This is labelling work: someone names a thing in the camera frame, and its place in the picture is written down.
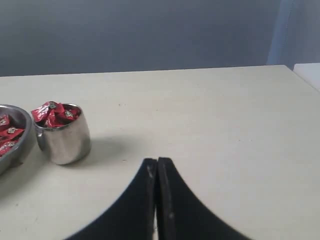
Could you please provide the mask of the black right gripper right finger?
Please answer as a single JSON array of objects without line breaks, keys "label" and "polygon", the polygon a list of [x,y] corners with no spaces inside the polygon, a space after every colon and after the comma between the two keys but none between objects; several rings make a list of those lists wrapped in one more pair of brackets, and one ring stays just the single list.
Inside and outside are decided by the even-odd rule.
[{"label": "black right gripper right finger", "polygon": [[248,239],[211,212],[166,157],[157,162],[156,216],[160,240]]}]

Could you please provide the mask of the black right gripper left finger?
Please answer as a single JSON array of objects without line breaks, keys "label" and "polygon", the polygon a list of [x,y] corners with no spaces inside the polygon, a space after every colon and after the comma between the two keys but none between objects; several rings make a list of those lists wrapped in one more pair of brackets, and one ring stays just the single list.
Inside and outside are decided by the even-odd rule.
[{"label": "black right gripper left finger", "polygon": [[155,218],[157,160],[142,161],[121,196],[69,240],[151,240]]}]

